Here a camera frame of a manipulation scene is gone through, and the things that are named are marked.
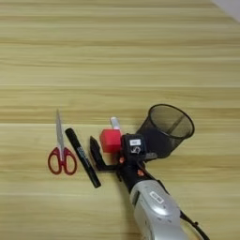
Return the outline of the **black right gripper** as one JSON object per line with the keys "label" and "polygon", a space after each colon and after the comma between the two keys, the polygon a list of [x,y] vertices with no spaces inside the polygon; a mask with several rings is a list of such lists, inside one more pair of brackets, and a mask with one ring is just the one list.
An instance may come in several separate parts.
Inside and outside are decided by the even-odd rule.
{"label": "black right gripper", "polygon": [[120,153],[113,153],[112,156],[116,160],[115,164],[107,165],[100,153],[98,141],[90,137],[90,152],[96,167],[100,172],[117,172],[121,181],[127,187],[127,191],[131,192],[133,187],[145,180],[154,180],[154,177],[145,169],[144,162],[155,160],[158,158],[156,153],[147,153],[145,157],[120,157]]}

